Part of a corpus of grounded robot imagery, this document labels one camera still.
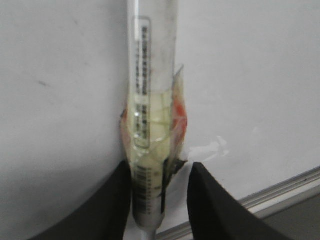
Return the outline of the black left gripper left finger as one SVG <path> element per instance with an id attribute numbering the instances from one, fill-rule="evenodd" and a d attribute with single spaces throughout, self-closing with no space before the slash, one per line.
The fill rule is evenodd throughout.
<path id="1" fill-rule="evenodd" d="M 33 240 L 122 240 L 131 208 L 131 174 L 122 161 L 110 178 L 72 214 Z"/>

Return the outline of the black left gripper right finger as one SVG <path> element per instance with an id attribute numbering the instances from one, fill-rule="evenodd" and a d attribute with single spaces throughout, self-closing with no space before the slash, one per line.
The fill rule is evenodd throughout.
<path id="1" fill-rule="evenodd" d="M 195 240 L 284 240 L 235 200 L 202 163 L 192 166 L 187 210 Z"/>

